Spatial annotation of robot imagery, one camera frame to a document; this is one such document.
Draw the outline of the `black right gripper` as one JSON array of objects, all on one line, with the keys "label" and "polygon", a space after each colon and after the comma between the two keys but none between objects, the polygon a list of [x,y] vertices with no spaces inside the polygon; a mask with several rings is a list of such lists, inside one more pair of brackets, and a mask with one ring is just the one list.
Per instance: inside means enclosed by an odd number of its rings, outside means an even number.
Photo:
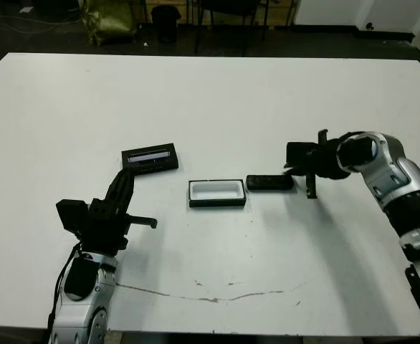
[{"label": "black right gripper", "polygon": [[318,132],[318,141],[291,142],[291,166],[285,164],[285,175],[289,177],[304,176],[306,196],[316,199],[316,176],[329,178],[336,168],[336,157],[333,154],[332,142],[327,138],[328,129]]}]

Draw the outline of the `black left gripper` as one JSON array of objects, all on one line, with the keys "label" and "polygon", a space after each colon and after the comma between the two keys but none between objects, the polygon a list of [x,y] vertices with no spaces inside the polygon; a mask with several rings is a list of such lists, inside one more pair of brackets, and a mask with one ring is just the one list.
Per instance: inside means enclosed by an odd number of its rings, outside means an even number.
[{"label": "black left gripper", "polygon": [[104,200],[93,199],[80,241],[82,250],[116,256],[128,244],[127,234],[132,224],[155,229],[158,220],[133,216],[127,210],[133,196],[135,174],[130,168],[118,172],[110,184]]}]

